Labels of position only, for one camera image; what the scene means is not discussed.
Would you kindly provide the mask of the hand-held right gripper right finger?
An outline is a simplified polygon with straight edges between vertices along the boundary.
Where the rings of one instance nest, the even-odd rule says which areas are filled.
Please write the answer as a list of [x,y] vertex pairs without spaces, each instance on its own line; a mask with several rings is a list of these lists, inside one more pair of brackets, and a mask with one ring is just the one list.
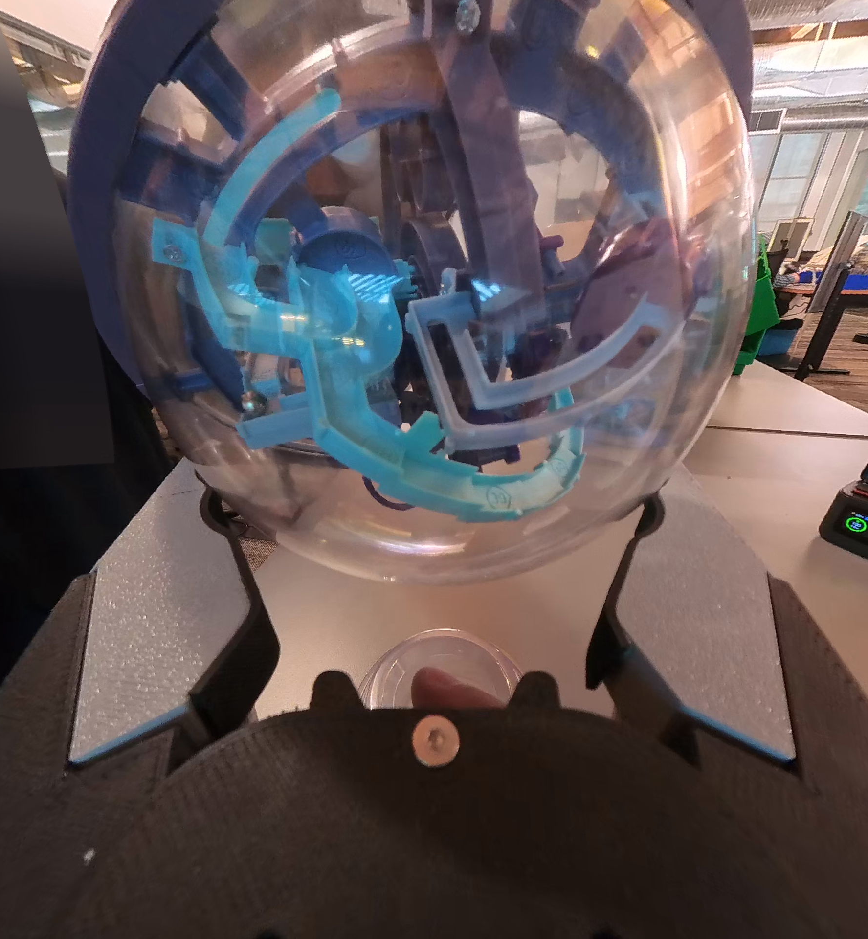
[[588,687],[663,742],[704,730],[794,761],[766,566],[693,477],[644,503],[588,647]]

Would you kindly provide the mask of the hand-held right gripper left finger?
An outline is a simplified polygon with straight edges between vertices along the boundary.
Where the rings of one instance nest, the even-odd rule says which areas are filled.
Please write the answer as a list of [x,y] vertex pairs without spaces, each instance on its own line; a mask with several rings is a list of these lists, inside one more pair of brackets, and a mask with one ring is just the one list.
[[256,718],[280,646],[243,529],[182,462],[96,563],[70,763],[170,727],[201,748]]

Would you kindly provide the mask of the clear plastic maze ball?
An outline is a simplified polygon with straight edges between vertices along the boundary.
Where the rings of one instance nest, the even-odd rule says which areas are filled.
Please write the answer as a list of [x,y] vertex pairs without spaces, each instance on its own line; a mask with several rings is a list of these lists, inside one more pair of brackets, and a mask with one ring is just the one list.
[[556,559],[732,376],[752,58],[747,2],[116,2],[68,156],[99,334],[305,557]]

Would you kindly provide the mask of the clear plastic ball stand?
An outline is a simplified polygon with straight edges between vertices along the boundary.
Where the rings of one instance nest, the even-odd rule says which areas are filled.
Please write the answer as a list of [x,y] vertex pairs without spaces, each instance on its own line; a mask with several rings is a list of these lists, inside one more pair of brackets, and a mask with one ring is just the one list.
[[359,689],[369,709],[412,706],[411,685],[423,668],[445,672],[461,685],[476,688],[507,703],[522,671],[496,645],[458,629],[431,629],[387,651],[363,678]]

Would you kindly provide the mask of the green plastic bin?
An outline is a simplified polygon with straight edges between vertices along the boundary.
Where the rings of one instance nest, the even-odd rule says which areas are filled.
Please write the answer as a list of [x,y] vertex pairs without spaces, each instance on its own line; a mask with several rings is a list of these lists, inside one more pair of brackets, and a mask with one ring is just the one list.
[[765,333],[780,322],[766,247],[766,238],[759,234],[757,236],[754,293],[746,322],[745,335],[733,368],[734,377],[741,376],[745,368],[754,362]]

